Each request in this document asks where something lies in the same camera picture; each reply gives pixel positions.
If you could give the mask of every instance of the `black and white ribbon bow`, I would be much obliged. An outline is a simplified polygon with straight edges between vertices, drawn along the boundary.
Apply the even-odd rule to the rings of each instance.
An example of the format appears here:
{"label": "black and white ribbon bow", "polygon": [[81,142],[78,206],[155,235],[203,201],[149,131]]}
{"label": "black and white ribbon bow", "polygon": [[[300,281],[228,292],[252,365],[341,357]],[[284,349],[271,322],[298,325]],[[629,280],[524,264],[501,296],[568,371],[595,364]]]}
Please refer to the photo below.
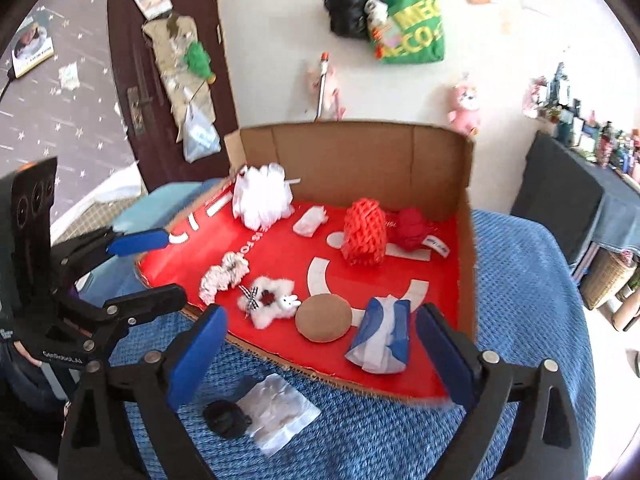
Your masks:
{"label": "black and white ribbon bow", "polygon": [[260,307],[260,305],[258,304],[258,299],[257,299],[258,287],[252,286],[251,289],[248,289],[244,285],[239,285],[238,288],[244,294],[244,296],[245,296],[245,298],[247,300],[246,301],[246,313],[244,314],[244,316],[247,317],[252,310],[255,310],[256,308]]}

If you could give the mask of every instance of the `green bag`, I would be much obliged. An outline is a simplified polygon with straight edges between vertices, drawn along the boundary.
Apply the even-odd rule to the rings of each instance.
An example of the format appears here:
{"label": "green bag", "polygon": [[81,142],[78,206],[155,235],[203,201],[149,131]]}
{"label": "green bag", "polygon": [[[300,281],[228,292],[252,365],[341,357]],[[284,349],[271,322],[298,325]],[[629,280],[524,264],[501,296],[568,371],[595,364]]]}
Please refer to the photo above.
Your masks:
{"label": "green bag", "polygon": [[433,63],[444,59],[444,31],[438,0],[381,0],[401,31],[402,41],[390,48],[373,40],[376,56],[387,64]]}

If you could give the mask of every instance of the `blue knitted blanket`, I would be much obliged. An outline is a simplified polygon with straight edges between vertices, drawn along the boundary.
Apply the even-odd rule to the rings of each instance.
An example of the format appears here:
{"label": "blue knitted blanket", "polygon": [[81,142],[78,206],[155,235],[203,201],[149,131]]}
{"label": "blue knitted blanket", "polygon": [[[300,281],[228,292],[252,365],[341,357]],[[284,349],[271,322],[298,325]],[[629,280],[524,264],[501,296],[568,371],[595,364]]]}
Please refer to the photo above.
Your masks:
{"label": "blue knitted blanket", "polygon": [[[558,245],[533,222],[483,211],[476,231],[478,347],[511,363],[537,366],[555,359],[577,413],[585,468],[595,427],[593,361],[582,301]],[[143,289],[132,260],[112,260],[109,272],[82,295],[95,304]],[[149,349],[164,349],[191,323],[171,314],[135,327],[117,346],[112,364],[136,362]],[[256,381],[277,372],[322,410],[281,451],[265,458],[248,437],[225,441],[211,433],[201,413],[222,397],[237,400]],[[130,423],[151,478],[165,478],[136,406]],[[178,415],[212,471],[222,480],[415,479],[436,463],[462,421],[461,408],[410,408],[394,400],[341,390],[311,380],[226,344],[213,361],[193,402]],[[503,416],[476,475],[494,473],[513,423]]]}

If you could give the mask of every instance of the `red crochet ball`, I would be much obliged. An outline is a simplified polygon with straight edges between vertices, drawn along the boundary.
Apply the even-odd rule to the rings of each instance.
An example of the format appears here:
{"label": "red crochet ball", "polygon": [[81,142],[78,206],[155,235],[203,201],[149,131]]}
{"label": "red crochet ball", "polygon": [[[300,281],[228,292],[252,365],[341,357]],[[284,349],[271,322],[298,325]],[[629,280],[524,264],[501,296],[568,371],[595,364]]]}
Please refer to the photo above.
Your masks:
{"label": "red crochet ball", "polygon": [[396,218],[394,243],[405,251],[415,251],[422,246],[427,230],[419,209],[415,207],[402,209]]}
{"label": "red crochet ball", "polygon": [[376,200],[361,198],[344,216],[344,242],[340,248],[350,264],[375,266],[386,250],[386,217]]}

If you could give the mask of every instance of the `wicker basket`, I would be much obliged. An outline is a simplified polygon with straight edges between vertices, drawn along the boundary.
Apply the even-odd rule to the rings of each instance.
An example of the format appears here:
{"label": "wicker basket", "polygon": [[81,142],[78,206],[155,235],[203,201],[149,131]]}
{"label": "wicker basket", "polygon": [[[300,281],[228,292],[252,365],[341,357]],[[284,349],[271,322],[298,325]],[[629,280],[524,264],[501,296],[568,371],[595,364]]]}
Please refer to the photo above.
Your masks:
{"label": "wicker basket", "polygon": [[635,262],[629,267],[618,254],[600,249],[580,286],[584,305],[593,310],[605,304],[628,282],[635,270]]}

